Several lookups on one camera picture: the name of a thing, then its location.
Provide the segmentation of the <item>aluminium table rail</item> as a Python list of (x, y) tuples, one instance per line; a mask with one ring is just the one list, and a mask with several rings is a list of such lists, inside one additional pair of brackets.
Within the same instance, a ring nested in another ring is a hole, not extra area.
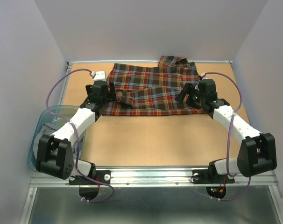
[[(230, 60), (188, 60), (195, 63), (229, 63)], [(78, 63), (158, 63), (159, 60), (92, 60), (92, 61), (69, 61), (67, 64), (78, 64)]]
[[(219, 186), (217, 184), (194, 184), (191, 182), (194, 169), (204, 167), (98, 167), (97, 171), (110, 170), (110, 185), (114, 188), (126, 187), (208, 187)], [(248, 178), (237, 175), (235, 183), (226, 183), (226, 186), (246, 186)], [(277, 186), (278, 179), (274, 171), (251, 177), (250, 186)], [(68, 180), (61, 180), (47, 174), (33, 172), (30, 187), (58, 188), (75, 187)]]

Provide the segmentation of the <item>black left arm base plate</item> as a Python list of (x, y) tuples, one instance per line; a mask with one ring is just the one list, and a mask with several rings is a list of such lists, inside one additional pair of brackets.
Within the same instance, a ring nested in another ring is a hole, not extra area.
[[(102, 182), (102, 183), (106, 183), (106, 184), (110, 184), (110, 179), (111, 179), (111, 171), (110, 170), (94, 170), (91, 171), (88, 174), (88, 177), (98, 181), (98, 182)], [(69, 185), (74, 185), (74, 186), (78, 186), (78, 185), (96, 185), (97, 183), (91, 182), (89, 180), (87, 180), (85, 177), (83, 176), (72, 176), (69, 179)]]

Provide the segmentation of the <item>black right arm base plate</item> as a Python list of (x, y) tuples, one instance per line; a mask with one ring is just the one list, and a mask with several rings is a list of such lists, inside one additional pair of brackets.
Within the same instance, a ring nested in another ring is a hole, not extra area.
[(194, 169), (191, 175), (191, 183), (194, 184), (221, 184), (221, 183), (235, 183), (235, 179), (230, 179), (227, 175), (219, 175), (205, 169)]

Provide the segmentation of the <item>aluminium front table rail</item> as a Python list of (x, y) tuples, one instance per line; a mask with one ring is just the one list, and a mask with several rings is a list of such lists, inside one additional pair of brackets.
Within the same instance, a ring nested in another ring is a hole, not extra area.
[[(126, 187), (208, 187), (219, 186), (217, 184), (194, 184), (191, 182), (194, 169), (204, 167), (98, 167), (97, 171), (110, 170), (110, 185), (114, 188)], [(226, 186), (246, 186), (248, 178), (237, 175), (235, 183), (226, 183)], [(277, 186), (278, 179), (274, 171), (251, 177), (250, 186)], [(30, 187), (58, 188), (75, 187), (68, 180), (61, 180), (47, 174), (33, 172)]]

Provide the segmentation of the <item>red blue plaid flannel shirt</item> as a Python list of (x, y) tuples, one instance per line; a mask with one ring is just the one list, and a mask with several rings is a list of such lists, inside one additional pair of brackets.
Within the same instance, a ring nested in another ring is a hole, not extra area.
[(186, 83), (197, 84), (194, 62), (162, 56), (156, 67), (116, 63), (107, 76), (115, 87), (116, 101), (107, 104), (106, 116), (168, 116), (202, 114), (203, 110), (175, 100)]

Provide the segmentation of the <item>aluminium back table rail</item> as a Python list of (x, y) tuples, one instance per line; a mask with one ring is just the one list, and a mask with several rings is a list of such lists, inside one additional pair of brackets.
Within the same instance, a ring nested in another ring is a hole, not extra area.
[[(195, 63), (229, 63), (230, 60), (188, 60)], [(67, 64), (78, 64), (78, 63), (158, 63), (159, 60), (92, 60), (92, 61), (69, 61)]]

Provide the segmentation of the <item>grey crumpled shirt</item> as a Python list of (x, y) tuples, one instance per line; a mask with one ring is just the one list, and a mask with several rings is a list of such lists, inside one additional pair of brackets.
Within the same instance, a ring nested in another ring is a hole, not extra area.
[[(57, 126), (54, 125), (52, 123), (46, 123), (42, 126), (41, 130), (38, 132), (38, 134), (36, 135), (35, 139), (34, 139), (34, 144), (33, 144), (33, 153), (34, 153), (34, 157), (36, 159), (37, 157), (37, 151), (38, 151), (38, 143), (39, 143), (39, 139), (43, 136), (43, 135), (51, 135), (53, 134), (55, 131), (57, 131), (58, 129), (60, 129), (62, 126)], [(83, 142), (85, 140), (85, 133), (81, 134), (80, 137), (80, 144), (81, 147), (83, 147)], [(74, 146), (72, 146), (72, 152), (73, 152), (73, 158), (76, 159), (77, 156), (77, 143), (74, 144)]]

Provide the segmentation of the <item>clear blue plastic bin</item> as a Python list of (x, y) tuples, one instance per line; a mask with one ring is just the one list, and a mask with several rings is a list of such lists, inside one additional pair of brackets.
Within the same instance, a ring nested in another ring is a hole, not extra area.
[[(71, 106), (71, 105), (57, 105), (57, 106), (49, 107), (49, 110), (52, 113), (61, 114), (61, 115), (70, 119), (75, 115), (75, 113), (78, 110), (78, 107), (77, 106)], [(44, 110), (42, 112), (42, 114), (40, 115), (40, 118), (38, 120), (36, 129), (35, 129), (35, 133), (34, 133), (34, 136), (33, 136), (33, 139), (32, 139), (29, 155), (28, 155), (29, 167), (34, 172), (36, 172), (36, 168), (35, 168), (36, 159), (35, 159), (34, 153), (33, 153), (34, 139), (35, 139), (36, 135), (38, 134), (38, 132), (41, 130), (42, 126), (46, 123), (52, 123), (52, 124), (57, 125), (57, 126), (63, 126), (66, 123), (66, 120), (64, 120), (63, 118), (61, 118), (57, 115), (51, 114), (47, 109)]]

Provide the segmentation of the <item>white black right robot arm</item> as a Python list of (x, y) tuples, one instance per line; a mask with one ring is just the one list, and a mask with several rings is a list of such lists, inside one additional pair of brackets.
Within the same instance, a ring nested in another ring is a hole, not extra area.
[(218, 182), (228, 174), (252, 177), (277, 167), (275, 138), (261, 133), (243, 120), (223, 98), (218, 98), (212, 79), (203, 79), (197, 85), (185, 84), (176, 101), (195, 109), (203, 109), (213, 120), (228, 130), (239, 143), (237, 157), (224, 158), (209, 163), (205, 173), (212, 182)]

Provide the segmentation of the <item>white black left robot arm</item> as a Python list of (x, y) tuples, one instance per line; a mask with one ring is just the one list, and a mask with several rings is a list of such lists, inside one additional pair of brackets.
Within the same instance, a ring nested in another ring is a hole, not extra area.
[(99, 119), (108, 103), (116, 101), (116, 93), (114, 84), (105, 80), (87, 85), (86, 91), (87, 98), (74, 116), (67, 118), (67, 122), (54, 133), (44, 134), (39, 139), (35, 165), (38, 172), (63, 180), (79, 175), (86, 184), (95, 181), (94, 165), (73, 154), (80, 153), (79, 137)]

